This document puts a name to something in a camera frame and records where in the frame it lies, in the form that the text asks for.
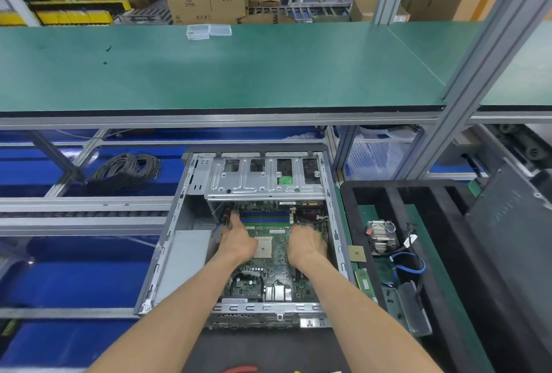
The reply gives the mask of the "black work mat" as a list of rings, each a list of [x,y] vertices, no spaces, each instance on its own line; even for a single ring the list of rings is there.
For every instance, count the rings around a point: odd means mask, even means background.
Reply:
[[[239,365],[260,373],[350,373],[329,328],[205,329],[182,373],[222,373]]]

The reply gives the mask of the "grey metal bracket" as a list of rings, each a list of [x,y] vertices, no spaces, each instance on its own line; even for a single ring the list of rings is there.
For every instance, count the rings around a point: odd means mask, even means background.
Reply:
[[[414,338],[433,334],[430,320],[421,301],[421,288],[414,281],[401,285],[382,283],[388,313]]]

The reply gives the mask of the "grey computer case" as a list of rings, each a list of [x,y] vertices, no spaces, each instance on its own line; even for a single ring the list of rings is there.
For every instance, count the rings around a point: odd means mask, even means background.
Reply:
[[[197,177],[204,179],[202,170],[195,175],[198,154],[225,152],[320,152],[329,181],[330,197],[324,201],[329,223],[328,259],[348,280],[353,269],[349,260],[343,219],[339,215],[334,179],[326,146],[314,143],[276,141],[248,145],[243,142],[224,146],[192,147],[183,156],[184,172],[170,207],[163,232],[142,286],[134,313],[148,314],[153,308],[195,275],[215,254],[220,239],[219,221],[223,204],[242,201],[210,201],[199,187]],[[316,302],[217,303],[205,327],[215,328],[331,328],[319,300]]]

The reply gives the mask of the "large printed cardboard box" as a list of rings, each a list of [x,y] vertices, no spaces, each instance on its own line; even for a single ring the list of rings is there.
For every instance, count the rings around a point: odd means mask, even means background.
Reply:
[[[210,0],[167,0],[173,25],[199,25],[212,22]]]

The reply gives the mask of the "person's right hand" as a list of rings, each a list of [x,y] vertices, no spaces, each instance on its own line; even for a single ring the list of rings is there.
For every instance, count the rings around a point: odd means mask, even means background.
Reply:
[[[289,234],[286,252],[289,263],[306,276],[323,266],[330,265],[326,242],[290,242]]]

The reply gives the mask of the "row of yellow crates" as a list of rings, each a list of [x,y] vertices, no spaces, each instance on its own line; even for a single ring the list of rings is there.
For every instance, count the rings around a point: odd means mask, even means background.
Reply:
[[[31,1],[27,6],[42,26],[112,25],[133,11],[128,0]]]

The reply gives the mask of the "silver heatsink cooler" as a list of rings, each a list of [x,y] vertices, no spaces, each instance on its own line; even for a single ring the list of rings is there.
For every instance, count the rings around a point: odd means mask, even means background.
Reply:
[[[391,221],[368,221],[365,232],[373,256],[387,255],[398,248],[396,227]]]

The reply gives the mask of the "large aluminium frame post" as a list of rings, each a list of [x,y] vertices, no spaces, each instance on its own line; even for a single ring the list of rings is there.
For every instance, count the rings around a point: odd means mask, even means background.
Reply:
[[[393,175],[423,178],[502,75],[552,7],[552,0],[497,0],[445,86],[444,110],[420,129]]]

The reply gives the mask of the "roller conveyor track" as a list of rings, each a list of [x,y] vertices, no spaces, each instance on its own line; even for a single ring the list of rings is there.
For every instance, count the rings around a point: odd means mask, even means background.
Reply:
[[[159,235],[171,196],[0,197],[0,238]]]

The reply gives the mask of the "grey case side panel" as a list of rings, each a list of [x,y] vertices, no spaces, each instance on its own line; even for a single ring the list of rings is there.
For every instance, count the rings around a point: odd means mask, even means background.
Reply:
[[[504,158],[466,221],[544,348],[552,353],[552,203]]]

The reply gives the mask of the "small cardboard box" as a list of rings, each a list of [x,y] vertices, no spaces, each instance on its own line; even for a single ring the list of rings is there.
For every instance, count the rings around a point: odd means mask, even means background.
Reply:
[[[378,0],[353,0],[350,7],[350,21],[370,22],[376,11]],[[408,22],[410,14],[400,5],[394,22]]]

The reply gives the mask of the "person's right forearm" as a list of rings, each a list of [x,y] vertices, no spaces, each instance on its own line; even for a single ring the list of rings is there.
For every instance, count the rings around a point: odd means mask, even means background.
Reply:
[[[409,332],[317,253],[300,258],[352,373],[444,373]]]

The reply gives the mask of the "person's left forearm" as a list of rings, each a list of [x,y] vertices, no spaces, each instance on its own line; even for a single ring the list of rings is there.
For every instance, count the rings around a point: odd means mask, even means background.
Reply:
[[[85,373],[181,373],[231,273],[257,248],[222,247],[112,344]]]

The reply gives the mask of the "person's left hand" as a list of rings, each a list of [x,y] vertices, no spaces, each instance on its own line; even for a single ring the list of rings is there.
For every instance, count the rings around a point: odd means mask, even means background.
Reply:
[[[217,255],[231,258],[237,265],[251,260],[257,250],[258,242],[253,237],[244,234],[220,232]]]

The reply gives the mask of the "green memory stick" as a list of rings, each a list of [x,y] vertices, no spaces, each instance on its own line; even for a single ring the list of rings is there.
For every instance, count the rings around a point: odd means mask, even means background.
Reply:
[[[376,294],[367,271],[365,269],[357,268],[354,270],[354,275],[358,287],[362,291],[362,293],[377,303]]]

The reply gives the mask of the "black foam tray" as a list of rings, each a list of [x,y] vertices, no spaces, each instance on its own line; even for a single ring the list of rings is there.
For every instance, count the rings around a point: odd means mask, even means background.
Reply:
[[[425,264],[403,282],[422,286],[433,334],[420,337],[446,373],[552,373],[552,353],[531,328],[466,221],[476,197],[451,180],[347,181],[340,188],[354,245],[369,253],[369,216],[391,221],[399,244],[416,233],[411,252]]]

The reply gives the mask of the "green motherboard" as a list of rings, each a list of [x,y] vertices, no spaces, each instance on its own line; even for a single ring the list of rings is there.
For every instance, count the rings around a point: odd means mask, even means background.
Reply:
[[[232,214],[238,214],[258,246],[254,256],[232,272],[218,301],[318,301],[307,276],[289,263],[286,247],[295,226],[317,230],[328,243],[331,225],[326,203],[320,200],[228,202],[223,204],[219,221],[230,224]]]

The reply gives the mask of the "plain cardboard box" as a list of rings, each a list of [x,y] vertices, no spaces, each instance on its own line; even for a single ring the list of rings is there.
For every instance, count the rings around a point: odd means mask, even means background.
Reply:
[[[210,0],[210,24],[236,25],[247,14],[247,0]]]

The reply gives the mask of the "metal drive cage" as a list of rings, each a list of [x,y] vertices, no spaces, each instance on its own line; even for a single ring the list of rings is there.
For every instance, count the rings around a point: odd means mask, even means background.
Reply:
[[[326,201],[330,197],[320,152],[198,154],[195,175],[210,201]]]

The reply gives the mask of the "clear plastic bags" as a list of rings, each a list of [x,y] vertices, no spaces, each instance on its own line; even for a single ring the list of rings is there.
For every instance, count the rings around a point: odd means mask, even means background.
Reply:
[[[392,179],[417,132],[411,125],[360,126],[346,163],[347,179]]]

